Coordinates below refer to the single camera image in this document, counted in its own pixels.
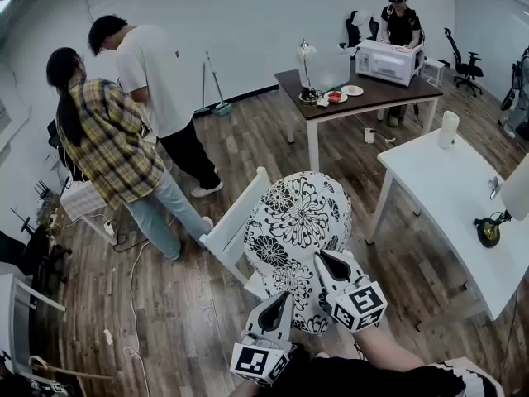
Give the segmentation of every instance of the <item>desk lamp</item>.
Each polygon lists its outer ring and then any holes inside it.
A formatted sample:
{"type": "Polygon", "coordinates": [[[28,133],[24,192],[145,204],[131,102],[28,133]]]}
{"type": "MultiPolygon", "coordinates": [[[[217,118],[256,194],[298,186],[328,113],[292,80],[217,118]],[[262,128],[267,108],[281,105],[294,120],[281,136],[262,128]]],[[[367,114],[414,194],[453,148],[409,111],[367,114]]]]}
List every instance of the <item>desk lamp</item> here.
{"type": "Polygon", "coordinates": [[[297,56],[299,63],[299,77],[302,85],[299,99],[305,104],[316,104],[317,101],[322,98],[322,93],[316,91],[316,89],[312,87],[311,79],[308,75],[308,66],[314,61],[316,54],[317,52],[314,46],[308,44],[303,38],[301,45],[298,47],[297,56]]]}
{"type": "Polygon", "coordinates": [[[492,248],[499,242],[499,226],[502,223],[509,222],[513,218],[522,221],[529,213],[529,155],[525,156],[507,181],[499,184],[498,179],[494,178],[493,181],[489,181],[489,185],[492,189],[490,199],[501,194],[506,210],[496,219],[475,219],[474,225],[477,227],[481,244],[492,248]]]}

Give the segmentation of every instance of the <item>white t-shirt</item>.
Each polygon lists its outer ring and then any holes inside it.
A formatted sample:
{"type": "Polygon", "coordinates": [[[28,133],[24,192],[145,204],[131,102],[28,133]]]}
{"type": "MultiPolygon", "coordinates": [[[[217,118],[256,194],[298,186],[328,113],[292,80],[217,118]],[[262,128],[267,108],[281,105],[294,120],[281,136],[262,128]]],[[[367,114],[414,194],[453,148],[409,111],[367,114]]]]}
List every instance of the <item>white t-shirt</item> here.
{"type": "Polygon", "coordinates": [[[117,70],[126,93],[149,87],[150,101],[143,122],[159,138],[183,130],[191,121],[194,104],[186,92],[185,76],[168,34],[159,26],[138,26],[116,52],[117,70]]]}

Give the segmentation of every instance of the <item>paper towel roll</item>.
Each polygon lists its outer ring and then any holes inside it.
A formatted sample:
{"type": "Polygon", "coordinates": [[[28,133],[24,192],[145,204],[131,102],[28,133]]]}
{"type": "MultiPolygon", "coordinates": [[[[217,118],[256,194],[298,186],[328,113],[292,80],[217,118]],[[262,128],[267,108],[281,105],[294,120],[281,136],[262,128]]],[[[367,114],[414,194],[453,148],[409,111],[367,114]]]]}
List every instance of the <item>paper towel roll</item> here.
{"type": "Polygon", "coordinates": [[[439,147],[447,149],[455,139],[457,127],[460,124],[460,117],[455,113],[446,111],[443,116],[443,123],[439,131],[439,147]]]}

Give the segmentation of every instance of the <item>black and white floral vase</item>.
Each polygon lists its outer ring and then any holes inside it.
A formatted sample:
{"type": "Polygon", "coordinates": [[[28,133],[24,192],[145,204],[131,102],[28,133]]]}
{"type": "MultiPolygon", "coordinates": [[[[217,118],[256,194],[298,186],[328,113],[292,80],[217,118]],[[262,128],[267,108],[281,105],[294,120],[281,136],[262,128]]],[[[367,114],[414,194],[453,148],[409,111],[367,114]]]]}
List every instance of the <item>black and white floral vase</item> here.
{"type": "Polygon", "coordinates": [[[245,228],[245,253],[270,295],[294,298],[293,327],[323,334],[330,318],[325,290],[314,267],[321,249],[342,251],[351,232],[351,205],[339,183],[319,172],[276,182],[261,198],[245,228]]]}

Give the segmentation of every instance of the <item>plaid shirt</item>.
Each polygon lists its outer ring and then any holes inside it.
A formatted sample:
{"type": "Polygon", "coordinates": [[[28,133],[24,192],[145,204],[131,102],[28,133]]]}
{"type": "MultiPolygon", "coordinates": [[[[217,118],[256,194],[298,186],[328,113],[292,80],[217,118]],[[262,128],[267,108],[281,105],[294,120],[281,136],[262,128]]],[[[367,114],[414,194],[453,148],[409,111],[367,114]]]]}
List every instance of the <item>plaid shirt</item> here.
{"type": "Polygon", "coordinates": [[[145,197],[160,184],[164,163],[140,138],[136,103],[117,84],[105,79],[72,80],[70,95],[86,136],[71,144],[60,128],[60,140],[74,163],[90,178],[111,208],[145,197]]]}

